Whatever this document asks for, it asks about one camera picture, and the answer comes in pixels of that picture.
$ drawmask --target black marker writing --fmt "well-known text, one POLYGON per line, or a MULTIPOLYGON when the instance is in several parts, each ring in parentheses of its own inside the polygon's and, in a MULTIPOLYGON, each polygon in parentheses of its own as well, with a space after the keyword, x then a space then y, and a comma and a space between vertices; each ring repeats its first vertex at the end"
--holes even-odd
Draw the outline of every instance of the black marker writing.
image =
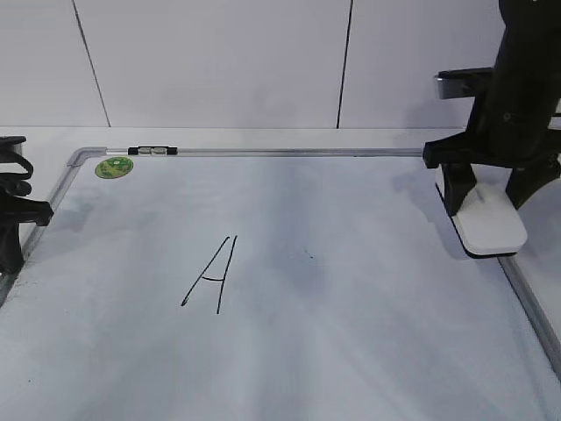
POLYGON ((228 257, 228 262, 226 263, 226 268, 224 269, 224 275, 222 276, 222 278, 221 279, 209 278, 208 276, 205 276, 204 274, 206 273, 207 270, 209 270, 210 265, 212 265, 212 262, 220 254, 220 251, 224 248, 224 245, 228 242, 229 239, 230 239, 230 237, 226 237, 224 239, 224 241, 222 242, 222 244, 218 248, 217 252, 214 253, 214 255, 212 256, 212 259, 210 259, 209 264, 207 264, 207 266, 197 276, 195 282, 193 282, 193 285, 191 285, 191 288, 189 289, 189 291, 185 295, 185 298, 183 298, 183 301, 181 302, 181 307, 183 307, 185 304, 187 304, 187 301, 189 300, 189 296, 191 295, 191 292, 193 292, 193 289, 195 289, 196 284, 199 283, 199 281, 201 279, 203 279, 205 281, 210 281, 210 282, 221 282, 221 284, 220 284, 220 294, 218 296, 218 306, 217 306, 217 314, 220 314, 220 305, 222 304, 222 294, 224 292, 224 284, 226 283, 226 276, 228 274, 228 269, 230 268, 231 258, 234 254, 234 247, 236 246, 236 241, 238 240, 237 235, 234 237, 234 240, 231 243, 230 256, 228 257))

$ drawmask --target whiteboard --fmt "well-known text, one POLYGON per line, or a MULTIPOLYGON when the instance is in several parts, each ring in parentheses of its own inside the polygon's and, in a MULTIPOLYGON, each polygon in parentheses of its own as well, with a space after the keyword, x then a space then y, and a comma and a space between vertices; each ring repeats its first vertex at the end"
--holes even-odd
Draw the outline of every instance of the whiteboard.
POLYGON ((0 418, 556 419, 496 260, 418 158, 84 164, 0 309, 0 418), (188 302, 181 302, 200 278, 188 302), (217 314, 220 289, 221 307, 217 314))

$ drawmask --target black mechanical part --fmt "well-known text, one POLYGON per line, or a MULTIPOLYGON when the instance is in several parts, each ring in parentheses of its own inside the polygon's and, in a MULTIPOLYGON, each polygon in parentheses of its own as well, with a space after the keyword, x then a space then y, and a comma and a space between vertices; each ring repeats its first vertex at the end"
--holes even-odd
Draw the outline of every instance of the black mechanical part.
POLYGON ((526 168, 515 168, 507 185, 507 195, 520 209, 538 190, 561 178, 561 164, 556 153, 526 168))
POLYGON ((53 216, 49 202, 36 202, 17 196, 31 193, 29 180, 33 165, 17 152, 23 136, 0 138, 0 163, 17 163, 24 173, 0 173, 0 272, 15 274, 24 264, 19 243, 19 224, 48 225, 53 216))
POLYGON ((177 147, 174 146, 137 146, 129 147, 129 155, 176 155, 177 147))
POLYGON ((449 217, 455 216, 462 207, 467 194, 477 184, 470 164, 443 164, 444 207, 449 217))
POLYGON ((438 75, 451 85, 449 94, 475 96, 466 131, 427 143, 423 158, 427 168, 459 163, 512 168, 508 195, 518 208, 558 178, 551 157, 561 153, 561 132, 549 124, 561 98, 561 1, 500 0, 500 8, 506 30, 493 69, 438 75))

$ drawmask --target whiteboard frame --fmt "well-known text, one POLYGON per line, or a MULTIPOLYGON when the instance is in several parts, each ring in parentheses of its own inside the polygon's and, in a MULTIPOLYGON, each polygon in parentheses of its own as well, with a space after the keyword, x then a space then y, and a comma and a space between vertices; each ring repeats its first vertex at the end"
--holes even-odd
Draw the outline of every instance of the whiteboard frame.
MULTIPOLYGON (((82 147, 76 150, 67 162, 62 176, 56 183, 53 191, 47 199, 56 211, 64 199, 68 189, 72 185, 82 165, 90 158, 103 156, 128 155, 128 148, 108 147, 82 147)), ((421 157, 422 149, 419 148, 302 148, 302 149, 187 149, 178 148, 176 155, 135 155, 145 159, 168 158, 177 159, 181 157, 421 157)), ((34 226, 31 233, 22 245, 24 260, 27 261, 46 227, 34 226)), ((555 333, 543 308, 537 300, 528 279, 520 270, 515 257, 498 258, 502 270, 520 301, 526 316, 528 317, 542 348, 550 361, 553 371, 561 381, 561 340, 555 333)), ((18 274, 0 275, 0 308, 10 293, 18 274)))

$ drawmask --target green sticker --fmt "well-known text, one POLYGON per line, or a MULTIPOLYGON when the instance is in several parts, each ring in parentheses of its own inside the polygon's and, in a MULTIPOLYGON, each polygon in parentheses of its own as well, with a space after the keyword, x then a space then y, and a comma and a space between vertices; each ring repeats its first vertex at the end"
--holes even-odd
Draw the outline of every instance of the green sticker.
POLYGON ((96 167, 99 178, 114 179, 127 175, 132 171, 132 161, 124 156, 116 156, 100 162, 96 167))

